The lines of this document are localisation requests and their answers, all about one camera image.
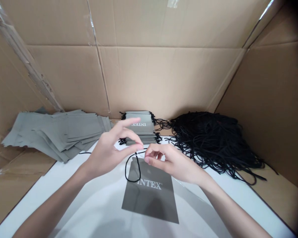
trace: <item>white sheet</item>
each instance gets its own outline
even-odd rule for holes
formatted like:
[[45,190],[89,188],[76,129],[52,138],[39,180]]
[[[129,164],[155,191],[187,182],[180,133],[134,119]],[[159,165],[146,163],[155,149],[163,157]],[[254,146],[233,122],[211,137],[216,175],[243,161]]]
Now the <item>white sheet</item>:
[[[125,148],[125,145],[118,143],[115,146]],[[88,157],[89,154],[82,154],[67,164],[57,162],[3,221],[0,238],[12,237],[25,219],[63,185]],[[126,159],[112,172],[85,185],[50,237],[230,237],[205,194],[196,185],[181,182],[185,188],[173,180],[180,224],[122,210],[127,183],[124,177]],[[206,171],[272,237],[295,237],[248,185],[226,174],[219,175],[210,168]]]

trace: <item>wrist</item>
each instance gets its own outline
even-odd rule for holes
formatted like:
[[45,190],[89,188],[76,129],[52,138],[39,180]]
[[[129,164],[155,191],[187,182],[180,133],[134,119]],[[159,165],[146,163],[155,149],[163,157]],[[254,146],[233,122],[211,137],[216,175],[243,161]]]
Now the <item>wrist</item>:
[[88,173],[86,173],[84,169],[81,168],[81,166],[77,169],[72,177],[78,184],[82,185],[85,185],[92,180],[92,178],[88,175]]
[[218,186],[218,184],[215,182],[215,180],[203,169],[200,172],[199,180],[197,182],[197,185],[203,190],[211,192],[213,188]]

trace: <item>intex logo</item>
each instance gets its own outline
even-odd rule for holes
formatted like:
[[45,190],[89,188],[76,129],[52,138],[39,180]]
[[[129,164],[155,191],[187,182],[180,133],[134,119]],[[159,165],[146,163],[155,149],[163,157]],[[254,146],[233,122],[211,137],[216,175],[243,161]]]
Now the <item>intex logo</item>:
[[150,180],[146,180],[146,179],[142,179],[142,178],[137,182],[137,184],[144,185],[144,186],[147,185],[147,187],[152,187],[152,188],[156,188],[159,190],[161,190],[160,185],[162,185],[162,183],[158,183],[155,181],[150,181]]
[[132,126],[146,126],[145,123],[134,123],[132,124]]

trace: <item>left hand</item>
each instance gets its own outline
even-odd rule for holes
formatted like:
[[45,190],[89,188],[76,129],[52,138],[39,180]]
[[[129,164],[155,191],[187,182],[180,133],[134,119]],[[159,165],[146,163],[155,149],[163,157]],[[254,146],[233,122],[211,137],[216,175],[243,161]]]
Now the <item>left hand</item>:
[[[143,143],[139,136],[126,128],[133,123],[138,123],[140,120],[139,117],[121,120],[109,132],[103,133],[90,157],[77,171],[82,173],[87,181],[90,181],[112,171],[128,155],[142,150]],[[119,151],[114,144],[120,138],[126,137],[134,140],[136,144]]]

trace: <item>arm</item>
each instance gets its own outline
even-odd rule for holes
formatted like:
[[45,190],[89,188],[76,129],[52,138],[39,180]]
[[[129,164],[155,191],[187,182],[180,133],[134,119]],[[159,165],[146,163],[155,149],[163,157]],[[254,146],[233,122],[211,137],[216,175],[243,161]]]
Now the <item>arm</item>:
[[[140,138],[126,128],[139,121],[140,118],[120,121],[110,132],[104,133],[90,157],[65,184],[25,220],[13,237],[47,237],[87,182],[112,171],[125,157],[142,150],[143,143]],[[116,141],[126,137],[136,141],[136,144],[121,151],[117,150],[114,147]]]
[[171,144],[151,144],[145,153],[145,161],[178,180],[197,184],[233,237],[271,237],[207,172]]

